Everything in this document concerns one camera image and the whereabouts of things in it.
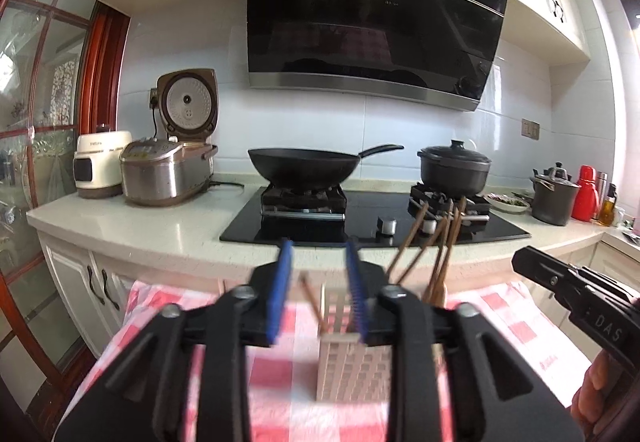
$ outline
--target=countertop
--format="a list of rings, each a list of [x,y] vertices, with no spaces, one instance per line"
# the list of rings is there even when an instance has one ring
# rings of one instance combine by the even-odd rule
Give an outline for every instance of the countertop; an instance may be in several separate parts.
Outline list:
[[[116,259],[114,270],[147,282],[210,290],[218,279],[243,282],[257,265],[272,262],[277,248],[219,241],[234,216],[260,187],[257,177],[244,177],[244,189],[220,186],[175,207],[139,207],[124,197],[85,200],[72,194],[28,212],[39,231],[79,247]],[[410,183],[353,181],[348,189],[407,191]],[[511,256],[526,245],[563,255],[601,240],[606,228],[572,219],[565,227],[537,221],[529,214],[497,213],[530,232],[532,237],[454,247],[447,275],[450,291],[460,291],[514,279]],[[402,256],[395,274],[408,265],[417,248]],[[366,261],[387,266],[395,248],[363,249]],[[405,281],[407,287],[425,285],[436,248],[430,248]],[[343,286],[344,250],[295,247],[294,270],[309,271],[312,284]]]

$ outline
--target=red checkered tablecloth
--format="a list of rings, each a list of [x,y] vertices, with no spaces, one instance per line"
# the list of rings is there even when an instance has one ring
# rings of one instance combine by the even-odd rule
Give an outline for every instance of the red checkered tablecloth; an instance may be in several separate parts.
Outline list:
[[[68,411],[124,346],[167,303],[191,309],[212,303],[211,294],[136,282],[125,325],[111,340],[80,385]],[[536,307],[521,282],[492,285],[450,295],[447,307],[474,304],[511,342],[565,406],[582,384],[588,359]],[[319,342],[306,303],[288,303],[282,332],[272,348],[248,349],[249,404],[257,442],[380,441],[386,431],[386,404],[316,402]],[[194,442],[204,349],[194,354],[184,442]],[[444,441],[451,440],[446,377],[440,375]]]

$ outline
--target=rice cooker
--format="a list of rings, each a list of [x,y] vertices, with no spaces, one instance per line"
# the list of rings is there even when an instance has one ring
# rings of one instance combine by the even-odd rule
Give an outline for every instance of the rice cooker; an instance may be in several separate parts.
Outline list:
[[[131,142],[129,131],[90,133],[78,137],[74,180],[83,198],[107,198],[122,193],[120,154]]]
[[[137,205],[175,205],[209,187],[218,151],[207,143],[218,123],[214,71],[194,68],[161,76],[158,109],[173,140],[136,140],[120,158],[124,197]]]

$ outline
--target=chopstick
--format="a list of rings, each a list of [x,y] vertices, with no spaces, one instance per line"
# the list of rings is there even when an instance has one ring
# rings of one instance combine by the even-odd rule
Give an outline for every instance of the chopstick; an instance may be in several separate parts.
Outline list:
[[[396,265],[400,260],[400,256],[402,256],[402,253],[409,246],[409,244],[414,240],[415,233],[418,232],[418,229],[420,229],[420,226],[424,221],[424,216],[427,214],[428,210],[429,210],[429,204],[427,202],[424,202],[424,205],[420,208],[420,211],[418,211],[417,216],[415,216],[415,221],[414,221],[414,224],[411,226],[411,230],[409,231],[409,234],[407,234],[406,238],[402,242],[402,245],[400,245],[400,247],[398,248],[398,252],[396,252],[396,256],[391,262],[391,265],[389,265],[389,268],[386,269],[386,276],[388,278],[390,278],[391,272],[393,271],[393,269],[396,268]]]
[[[445,254],[444,261],[442,262],[442,266],[438,271],[438,276],[436,278],[435,285],[431,291],[431,295],[429,296],[429,302],[438,307],[444,306],[444,281],[447,277],[447,270],[449,268],[449,260],[451,259],[451,253],[453,251],[453,245],[458,239],[458,235],[460,234],[460,228],[462,227],[462,221],[466,210],[466,198],[462,197],[460,203],[458,205],[456,218],[454,220],[452,230],[449,234],[449,238],[447,239],[447,253]]]
[[[449,238],[449,229],[451,226],[451,219],[453,215],[453,200],[449,199],[449,208],[447,210],[447,215],[443,216],[440,221],[444,221],[446,223],[444,234],[440,238],[440,244],[438,245],[438,254],[436,255],[436,261],[433,264],[433,270],[431,271],[431,277],[429,279],[429,284],[424,289],[422,294],[422,302],[427,303],[431,292],[433,291],[433,286],[435,285],[438,270],[440,269],[440,261],[442,260],[442,252],[444,251],[444,246],[447,244],[447,239]]]
[[[418,264],[418,262],[420,261],[420,258],[422,257],[422,255],[424,254],[424,252],[429,248],[432,247],[434,243],[436,243],[436,240],[438,239],[438,237],[440,236],[440,234],[442,233],[442,231],[444,230],[444,228],[447,225],[447,220],[446,219],[441,219],[438,226],[436,227],[436,230],[433,231],[433,234],[431,234],[431,237],[427,240],[425,240],[422,245],[420,245],[420,250],[418,251],[418,253],[415,255],[413,261],[409,264],[409,266],[406,268],[406,270],[402,273],[402,276],[400,276],[400,278],[398,279],[398,281],[396,281],[396,285],[399,285],[402,283],[402,281],[404,281],[404,278],[406,278],[409,275],[409,272],[411,272],[415,266]]]
[[[445,252],[445,246],[448,247],[449,244],[449,236],[451,235],[452,224],[455,222],[457,217],[458,209],[453,208],[453,200],[449,200],[449,212],[447,212],[447,217],[442,218],[446,219],[447,226],[445,228],[445,234],[442,236],[440,240],[440,244],[438,245],[438,254],[436,256],[436,261],[433,264],[433,270],[431,270],[431,277],[429,279],[429,284],[427,288],[424,290],[422,294],[422,301],[427,303],[431,299],[431,295],[433,294],[433,289],[435,288],[436,281],[438,279],[438,274],[440,272],[440,267],[442,266],[442,254]]]
[[[298,278],[298,283],[302,287],[302,292],[305,294],[306,300],[309,301],[311,305],[311,309],[314,311],[314,316],[316,316],[316,320],[318,321],[318,326],[320,327],[320,333],[326,334],[329,332],[329,325],[322,317],[322,313],[320,311],[320,305],[318,304],[318,300],[314,296],[313,292],[311,292],[311,286],[309,285],[306,272],[301,272]]]

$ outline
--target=human hand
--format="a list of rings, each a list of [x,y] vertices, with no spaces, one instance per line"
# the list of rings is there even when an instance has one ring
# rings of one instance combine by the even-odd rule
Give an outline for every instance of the human hand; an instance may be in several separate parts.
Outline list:
[[[584,381],[571,402],[571,416],[585,435],[598,434],[606,423],[598,422],[604,412],[602,390],[609,379],[609,355],[602,350],[584,373]]]

